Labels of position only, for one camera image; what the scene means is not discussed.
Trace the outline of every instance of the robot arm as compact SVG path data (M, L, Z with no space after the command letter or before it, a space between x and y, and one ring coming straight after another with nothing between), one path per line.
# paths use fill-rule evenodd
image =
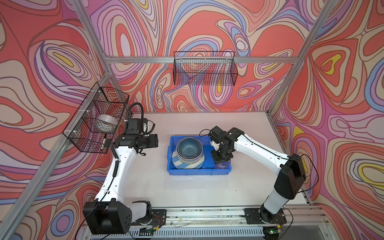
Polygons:
M233 158L232 152L237 150L259 161L277 175L272 193L259 209L260 219L265 223L270 223L276 213L295 198L306 179L301 157L296 154L288 156L268 148L235 127L225 132L216 126L208 136L215 148L211 154L216 164L229 161Z
M121 195L136 155L144 156L143 149L158 147L157 134L147 134L147 124L144 118L129 119L130 127L111 146L114 158L107 177L94 201L86 202L83 207L92 234L126 234L134 221L146 224L152 219L149 201L125 205Z

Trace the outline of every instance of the mesh basket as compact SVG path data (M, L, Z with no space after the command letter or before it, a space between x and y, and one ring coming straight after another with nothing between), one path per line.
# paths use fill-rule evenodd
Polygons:
M234 55L233 51L176 51L174 84L234 86L238 75Z
M128 100L129 95L118 89L99 86L75 127L63 134L81 152L107 153ZM101 114L112 120L99 119Z

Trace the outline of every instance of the swirly backdrop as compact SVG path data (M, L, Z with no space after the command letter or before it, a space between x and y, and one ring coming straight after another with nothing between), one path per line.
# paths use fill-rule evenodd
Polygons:
M82 0L107 55L233 50L297 56L323 0ZM383 236L384 3L340 0L274 120L319 169L310 191L341 239ZM234 87L174 86L172 64L111 66L146 111L266 110L289 64L238 64ZM71 0L0 1L0 220L48 155L102 67ZM121 122L118 133L123 129ZM70 146L14 239L73 239L109 154ZM305 159L308 181L315 182Z
M68 1L0 1L0 220L103 73ZM71 145L13 239L73 239L110 161Z
M273 115L340 239L384 239L383 39L383 1L340 1Z
M323 1L94 0L87 11L109 56L233 50L296 56ZM145 111L265 111L290 64L238 64L233 86L174 86L173 64L114 64Z

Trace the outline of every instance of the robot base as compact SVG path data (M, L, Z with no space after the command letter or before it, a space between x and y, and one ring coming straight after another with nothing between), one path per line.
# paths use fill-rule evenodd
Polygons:
M165 209L152 209L152 220L148 223L149 225L153 225L153 226L156 226L156 225L165 225L166 223L166 218L167 218L167 210ZM131 224L131 226L143 226L143 224L141 224L139 221L135 221Z
M247 219L247 224L265 224L263 221L260 219L260 214L259 214L259 208L255 209L244 209L245 212L245 218ZM285 218L284 212L282 209L280 209L275 217L272 219L271 224L286 224L287 220Z

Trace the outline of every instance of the electrical wire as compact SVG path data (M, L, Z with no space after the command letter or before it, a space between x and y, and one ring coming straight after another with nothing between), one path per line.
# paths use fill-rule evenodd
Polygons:
M205 136L207 136L209 133L207 133L206 135L203 135L203 136L201 136L201 133L204 131L204 130L208 130L208 131L211 131L210 129L203 129L203 130L201 130L201 132L199 133L199 137L205 137Z
M300 155L299 157L297 157L297 158L293 158L293 159L290 159L290 158L284 158L284 157L281 157L281 156L275 154L274 152L272 152L272 151L270 151L270 150L268 150L268 149L266 149L266 148L260 146L259 144L255 143L255 142L252 142L249 138L247 138L246 135L244 135L244 134L242 134L242 135L243 135L246 139L248 139L248 141L250 141L252 144L255 144L255 145L261 147L262 149L264 149L264 150L266 150L266 151L272 153L273 155L275 155L275 156L277 156L277 157L279 157L279 158L281 158L281 159L285 159L285 160L297 160L297 159L300 159L300 158L303 157L303 156L307 156L307 158L311 161L311 164L312 164L314 170L316 171L317 181L316 181L316 183L315 183L312 187L310 187L310 188L308 188L308 189L306 189L306 190L299 191L299 192L307 192L307 191L313 189L313 188L317 185L317 183L319 182L319 172L317 171L317 168L316 168L315 165L313 164L313 161L311 160L311 158L310 158L307 154L304 153L304 154Z
M128 232L129 232L129 235L131 235L131 237L133 238L133 240L136 240L136 238L134 238L133 236L132 236L132 233L128 230Z
M131 111L131 109L133 108L133 106L136 106L138 105L140 107L140 110L141 110L141 119L144 119L144 108L143 108L143 105L141 105L141 103L132 103L129 108L128 108L128 111L127 111L127 116L126 116L126 120L128 121L129 119L129 113ZM128 129L128 124L125 124L125 130Z
M287 208L285 208L284 207L284 209L286 209L286 210L288 210L289 211L289 213L291 214L291 216L292 216L292 221L291 221L291 223L289 224L289 226L287 227L287 229L285 230L285 232L277 239L277 240L280 240L283 236L284 236L284 234L288 231L288 229L289 229L289 227L292 225L292 223L293 223L293 215L292 215L292 213L291 213L291 210L289 210L289 209L287 209Z
M104 238L106 238L106 237L108 237L110 234L108 234L108 235L106 235L106 236L104 236L102 239L100 239L100 240L103 240Z
M104 194L104 196L101 198L101 200L97 202L96 206L85 216L84 220L81 222L80 226L77 228L76 234L74 235L75 239L77 237L77 234L79 233L81 226L83 225L83 223L85 222L87 217L91 214L91 212L93 212L93 210L95 210L98 207L98 205L100 205L100 203L103 201L104 197L108 194L109 188L112 186L112 182L114 179L115 179L115 177L112 178L111 184L109 185L107 192Z
M312 187L310 187L310 188L308 188L308 189L306 189L306 190L299 191L299 192L308 192L309 190L313 189L313 188L317 185L317 183L319 183L319 173L317 172L317 169L316 169L316 167L314 166L314 164L313 164L311 158L310 158L307 154L303 154L303 155L307 156L307 158L311 161L311 164L312 164L314 170L316 171L316 175L317 175L317 181L316 181L316 183L315 183Z
M111 152L113 154L113 157L115 159L119 159L119 156L118 156L118 154L116 153L116 150L115 150L115 142L112 142L109 147L111 148Z
M163 226L164 225L163 219L160 216L157 216L157 215L154 215L154 216L157 217L159 220L159 224L157 226L160 226L160 221L161 221L161 226Z
M174 225L169 226L169 225L166 224L165 226L167 226L167 227L176 227L176 225L179 224L180 222L181 222L181 220L179 220L178 223L176 223L176 224L174 224ZM192 222L194 222L194 221L191 221L190 223L187 223L187 224L185 224L185 225L181 225L181 226L178 226L178 227L184 227L184 226L187 226L187 225L191 224Z
M151 128L151 130L149 131L149 132L145 132L144 133L144 135L148 135L148 134L151 134L151 132L153 132L153 130L155 129L155 123L154 122L152 122L151 120L148 120L147 119L147 121L150 121L151 123L152 123L152 128Z
M248 218L248 219L251 219L251 220L256 220L256 221L259 221L260 219L255 219L253 217L248 217L246 215L239 215L240 217L245 217L245 218Z

